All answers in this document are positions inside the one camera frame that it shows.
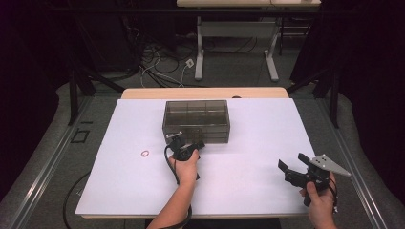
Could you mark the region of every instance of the plastic box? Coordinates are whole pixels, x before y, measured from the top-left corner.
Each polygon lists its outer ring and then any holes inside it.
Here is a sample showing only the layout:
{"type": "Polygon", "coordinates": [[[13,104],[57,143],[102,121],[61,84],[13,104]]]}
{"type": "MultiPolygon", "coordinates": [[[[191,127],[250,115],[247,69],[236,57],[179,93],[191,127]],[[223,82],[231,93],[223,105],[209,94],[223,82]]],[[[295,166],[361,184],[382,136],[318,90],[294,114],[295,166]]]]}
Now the plastic box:
{"type": "Polygon", "coordinates": [[[182,132],[185,144],[203,141],[227,143],[229,140],[229,113],[226,100],[167,101],[163,119],[163,134],[182,132]]]}

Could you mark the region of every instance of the table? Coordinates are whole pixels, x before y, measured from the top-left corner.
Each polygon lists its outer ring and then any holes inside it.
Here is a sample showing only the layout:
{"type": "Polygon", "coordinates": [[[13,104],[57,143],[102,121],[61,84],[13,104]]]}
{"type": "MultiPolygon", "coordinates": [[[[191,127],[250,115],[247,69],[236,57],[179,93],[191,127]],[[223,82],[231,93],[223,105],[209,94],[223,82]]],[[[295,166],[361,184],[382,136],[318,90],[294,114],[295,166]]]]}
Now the table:
{"type": "MultiPolygon", "coordinates": [[[[314,8],[320,0],[177,0],[178,7],[186,8],[314,8]]],[[[274,65],[273,53],[280,27],[271,22],[203,22],[197,18],[197,63],[195,79],[203,79],[203,37],[271,37],[270,46],[265,50],[265,58],[272,81],[279,80],[274,65]]]]}
{"type": "Polygon", "coordinates": [[[293,100],[281,88],[130,89],[117,103],[75,213],[87,219],[149,219],[177,187],[163,156],[165,101],[226,99],[227,144],[201,150],[193,218],[290,217],[307,213],[298,188],[284,181],[282,159],[306,171],[313,157],[293,100]],[[149,156],[142,157],[144,150],[149,156]]]}

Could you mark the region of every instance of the gray carpet floor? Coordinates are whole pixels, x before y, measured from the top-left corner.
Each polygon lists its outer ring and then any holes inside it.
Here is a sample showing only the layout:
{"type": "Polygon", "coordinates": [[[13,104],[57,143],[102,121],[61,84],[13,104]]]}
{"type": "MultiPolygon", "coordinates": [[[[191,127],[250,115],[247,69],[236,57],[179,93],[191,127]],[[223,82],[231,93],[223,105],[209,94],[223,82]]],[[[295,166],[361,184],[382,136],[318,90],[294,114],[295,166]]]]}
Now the gray carpet floor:
{"type": "MultiPolygon", "coordinates": [[[[193,68],[185,69],[183,83],[207,87],[288,87],[289,75],[299,53],[303,39],[286,37],[283,55],[275,54],[280,81],[271,82],[263,50],[268,48],[268,41],[255,39],[243,47],[243,50],[254,49],[247,53],[233,52],[241,48],[248,39],[236,38],[211,38],[204,41],[206,47],[203,79],[194,80],[193,68]]],[[[160,63],[156,66],[159,71],[170,77],[181,80],[184,62],[188,58],[195,61],[195,51],[191,50],[193,43],[182,43],[177,51],[180,66],[177,61],[165,57],[164,51],[160,54],[160,63]]],[[[106,74],[108,77],[116,77],[116,73],[106,74]]],[[[117,84],[126,88],[158,87],[158,85],[146,74],[141,72],[131,77],[117,81],[117,84]]],[[[63,221],[63,202],[77,180],[88,173],[94,163],[100,142],[107,129],[109,120],[120,98],[120,94],[112,89],[94,82],[96,96],[87,98],[81,96],[84,106],[81,116],[75,125],[69,129],[69,89],[68,85],[58,90],[60,97],[59,108],[54,117],[53,124],[44,135],[41,143],[32,155],[31,160],[20,178],[14,183],[8,195],[0,203],[0,228],[65,228],[63,221]],[[87,135],[85,142],[78,142],[83,135],[74,137],[74,133],[87,135]],[[69,139],[63,141],[63,137],[71,133],[69,139]],[[49,181],[46,182],[43,192],[38,201],[32,205],[31,210],[25,216],[18,217],[22,204],[25,202],[30,188],[37,181],[38,175],[43,171],[47,161],[55,154],[56,149],[62,149],[61,157],[57,161],[55,170],[49,181]]],[[[335,162],[345,165],[342,154],[342,142],[336,137],[336,130],[330,126],[325,116],[325,104],[327,99],[314,99],[311,95],[313,85],[308,85],[290,96],[294,99],[304,126],[309,135],[309,140],[317,155],[327,154],[335,162]]],[[[337,133],[343,136],[344,145],[350,150],[359,174],[364,178],[374,204],[383,218],[383,224],[375,226],[373,216],[366,211],[364,199],[359,195],[359,190],[354,185],[354,180],[349,177],[337,176],[339,189],[339,213],[335,215],[336,224],[339,228],[402,228],[405,225],[404,206],[385,187],[373,166],[369,163],[358,142],[355,123],[352,119],[351,103],[344,96],[339,97],[338,122],[340,129],[337,133]]],[[[74,214],[75,207],[80,198],[80,191],[84,188],[86,177],[81,180],[69,195],[66,207],[67,221],[72,228],[143,228],[143,220],[136,219],[83,219],[74,214]]],[[[288,228],[311,228],[307,217],[281,219],[282,227],[288,228]]]]}

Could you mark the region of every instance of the human hand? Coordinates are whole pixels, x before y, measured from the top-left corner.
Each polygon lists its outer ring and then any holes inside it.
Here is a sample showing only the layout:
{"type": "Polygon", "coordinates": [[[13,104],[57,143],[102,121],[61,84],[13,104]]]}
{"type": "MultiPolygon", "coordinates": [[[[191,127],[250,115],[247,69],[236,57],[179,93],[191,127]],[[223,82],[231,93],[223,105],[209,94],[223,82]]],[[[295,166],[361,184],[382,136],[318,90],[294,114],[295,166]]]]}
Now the human hand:
{"type": "Polygon", "coordinates": [[[175,160],[169,157],[170,164],[179,178],[179,185],[195,184],[197,179],[197,161],[200,158],[199,151],[194,150],[193,155],[186,161],[175,160]]]}
{"type": "MultiPolygon", "coordinates": [[[[335,181],[333,173],[330,173],[330,179],[335,181]]],[[[332,181],[330,181],[330,186],[336,190],[332,181]]],[[[318,194],[315,184],[308,182],[307,190],[303,189],[300,193],[302,196],[306,193],[309,194],[311,200],[309,206],[309,220],[316,229],[336,228],[332,215],[333,193],[330,189],[323,190],[318,194]]]]}

